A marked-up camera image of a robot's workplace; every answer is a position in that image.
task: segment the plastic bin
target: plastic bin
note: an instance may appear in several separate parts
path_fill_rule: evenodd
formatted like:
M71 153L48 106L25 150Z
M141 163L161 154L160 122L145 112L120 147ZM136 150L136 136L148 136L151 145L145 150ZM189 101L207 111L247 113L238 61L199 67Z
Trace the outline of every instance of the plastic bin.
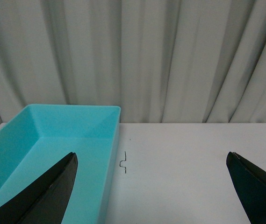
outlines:
M62 223L104 223L119 117L117 106L25 107L0 130L0 206L75 152L78 171Z

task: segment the black plastic jaw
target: black plastic jaw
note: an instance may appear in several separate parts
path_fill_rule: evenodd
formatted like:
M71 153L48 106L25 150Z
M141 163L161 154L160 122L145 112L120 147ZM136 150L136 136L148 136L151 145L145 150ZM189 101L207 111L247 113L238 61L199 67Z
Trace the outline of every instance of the black plastic jaw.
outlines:
M76 154L69 153L0 207L0 224L60 224L77 168Z
M232 152L226 165L250 222L266 224L266 171Z

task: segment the white table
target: white table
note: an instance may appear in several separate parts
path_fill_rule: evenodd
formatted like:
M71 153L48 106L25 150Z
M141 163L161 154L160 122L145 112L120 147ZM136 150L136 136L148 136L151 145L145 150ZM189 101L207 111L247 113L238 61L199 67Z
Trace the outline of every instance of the white table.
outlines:
M250 224L229 151L266 171L266 124L121 124L106 224Z

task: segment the white curtain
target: white curtain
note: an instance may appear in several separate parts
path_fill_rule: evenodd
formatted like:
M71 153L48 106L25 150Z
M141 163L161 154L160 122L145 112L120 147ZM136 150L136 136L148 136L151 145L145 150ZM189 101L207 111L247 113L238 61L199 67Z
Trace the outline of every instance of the white curtain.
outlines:
M32 103L266 122L266 0L0 0L2 121Z

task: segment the teal plastic bin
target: teal plastic bin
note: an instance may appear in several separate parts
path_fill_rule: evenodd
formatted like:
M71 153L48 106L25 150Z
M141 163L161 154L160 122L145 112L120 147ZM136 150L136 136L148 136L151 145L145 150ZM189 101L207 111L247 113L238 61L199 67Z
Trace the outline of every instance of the teal plastic bin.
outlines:
M62 223L105 222L120 107L29 105L0 130L0 206L69 152L79 165Z

